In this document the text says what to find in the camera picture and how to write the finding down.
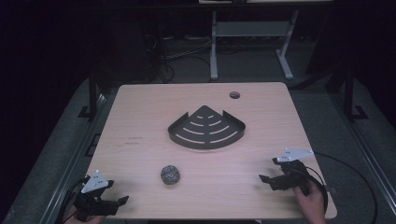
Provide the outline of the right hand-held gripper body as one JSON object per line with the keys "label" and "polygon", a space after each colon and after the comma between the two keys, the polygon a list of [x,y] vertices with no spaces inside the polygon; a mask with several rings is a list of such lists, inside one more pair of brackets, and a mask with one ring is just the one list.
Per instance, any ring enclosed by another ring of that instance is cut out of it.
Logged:
{"label": "right hand-held gripper body", "polygon": [[280,166],[283,175],[272,177],[274,184],[270,184],[272,190],[286,190],[299,187],[304,195],[309,194],[308,177],[305,165],[301,162],[302,158],[313,154],[312,150],[289,149],[285,148],[283,154],[276,157],[284,164]]}

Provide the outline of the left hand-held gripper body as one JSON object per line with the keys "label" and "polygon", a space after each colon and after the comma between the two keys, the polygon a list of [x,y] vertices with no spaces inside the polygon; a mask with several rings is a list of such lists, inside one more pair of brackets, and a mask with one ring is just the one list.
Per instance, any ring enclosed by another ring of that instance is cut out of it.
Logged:
{"label": "left hand-held gripper body", "polygon": [[77,219],[86,221],[91,216],[115,216],[119,203],[101,198],[105,190],[111,188],[113,184],[114,181],[105,179],[99,170],[89,176],[74,201]]}

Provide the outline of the steel wool scouring ball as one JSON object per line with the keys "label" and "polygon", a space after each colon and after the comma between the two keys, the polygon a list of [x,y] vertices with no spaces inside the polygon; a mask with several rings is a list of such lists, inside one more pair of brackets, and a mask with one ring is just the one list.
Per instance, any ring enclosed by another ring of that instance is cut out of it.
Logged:
{"label": "steel wool scouring ball", "polygon": [[165,185],[175,185],[180,180],[180,172],[174,165],[167,165],[161,170],[161,178]]}

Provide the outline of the black metal corner shelf rack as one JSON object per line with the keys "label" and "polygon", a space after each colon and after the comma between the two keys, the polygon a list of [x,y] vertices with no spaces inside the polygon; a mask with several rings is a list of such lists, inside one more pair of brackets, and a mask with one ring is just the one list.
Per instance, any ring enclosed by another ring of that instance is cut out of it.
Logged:
{"label": "black metal corner shelf rack", "polygon": [[222,114],[202,105],[185,113],[167,129],[169,138],[183,147],[209,150],[227,147],[245,134],[246,124],[226,111]]}

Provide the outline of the person's left hand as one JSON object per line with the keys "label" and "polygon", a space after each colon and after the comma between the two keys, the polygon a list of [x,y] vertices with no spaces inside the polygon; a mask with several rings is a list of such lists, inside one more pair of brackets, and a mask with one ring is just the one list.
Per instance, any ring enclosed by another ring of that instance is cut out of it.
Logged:
{"label": "person's left hand", "polygon": [[105,216],[87,217],[85,221],[81,221],[77,217],[77,208],[72,206],[68,213],[64,215],[62,224],[101,224]]}

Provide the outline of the person's right hand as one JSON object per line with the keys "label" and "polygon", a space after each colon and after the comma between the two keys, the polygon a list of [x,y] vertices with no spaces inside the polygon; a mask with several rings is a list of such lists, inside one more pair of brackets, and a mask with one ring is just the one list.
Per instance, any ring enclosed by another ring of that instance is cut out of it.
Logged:
{"label": "person's right hand", "polygon": [[292,189],[300,210],[309,224],[327,224],[322,193],[314,182],[308,184],[308,195],[304,195],[299,187]]}

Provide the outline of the aluminium frame rail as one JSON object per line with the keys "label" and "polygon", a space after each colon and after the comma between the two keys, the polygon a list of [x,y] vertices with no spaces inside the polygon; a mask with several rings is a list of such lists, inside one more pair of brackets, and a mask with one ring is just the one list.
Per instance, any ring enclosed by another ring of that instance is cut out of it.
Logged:
{"label": "aluminium frame rail", "polygon": [[86,157],[86,152],[92,147],[92,139],[103,129],[102,111],[106,106],[106,97],[99,94],[95,103],[97,112],[91,119],[79,116],[85,105],[77,106],[76,115],[64,114],[60,126],[51,137],[53,142],[49,143],[49,153],[44,159],[46,168],[54,177],[47,176],[51,192],[39,224],[55,224],[67,191],[87,172],[91,158]]}
{"label": "aluminium frame rail", "polygon": [[384,170],[378,163],[378,160],[375,158],[375,155],[373,154],[369,145],[363,139],[363,136],[359,131],[358,127],[356,126],[355,121],[353,119],[349,119],[345,114],[341,98],[334,94],[331,94],[330,98],[339,116],[342,118],[343,122],[345,123],[350,133],[352,134],[355,142],[357,143],[361,155],[363,156],[363,159],[367,163],[368,169],[372,173],[373,179],[375,180],[375,183],[378,185],[378,188],[380,189],[387,204],[389,205],[389,208],[396,215],[396,188],[394,188],[391,185],[391,182],[389,181]]}

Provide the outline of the black metal post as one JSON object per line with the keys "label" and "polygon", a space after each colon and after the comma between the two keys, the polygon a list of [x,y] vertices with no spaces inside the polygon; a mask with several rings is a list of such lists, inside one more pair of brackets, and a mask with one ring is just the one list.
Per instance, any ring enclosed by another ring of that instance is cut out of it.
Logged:
{"label": "black metal post", "polygon": [[367,114],[360,105],[353,105],[354,76],[351,67],[348,67],[345,75],[344,106],[343,111],[350,122],[356,119],[368,119]]}
{"label": "black metal post", "polygon": [[89,104],[84,105],[79,111],[79,118],[86,118],[88,120],[93,120],[97,112],[97,88],[96,88],[96,78],[95,72],[91,71],[89,78]]}

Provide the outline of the grey metal table frame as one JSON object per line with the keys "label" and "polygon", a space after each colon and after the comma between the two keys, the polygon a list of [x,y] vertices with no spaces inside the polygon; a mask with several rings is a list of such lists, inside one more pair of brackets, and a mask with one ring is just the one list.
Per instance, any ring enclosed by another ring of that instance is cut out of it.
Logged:
{"label": "grey metal table frame", "polygon": [[217,40],[219,37],[283,37],[284,42],[276,50],[276,56],[286,80],[292,80],[293,74],[286,59],[286,53],[299,15],[298,10],[291,13],[288,21],[218,21],[217,12],[212,13],[211,50],[209,53],[210,79],[217,80]]}

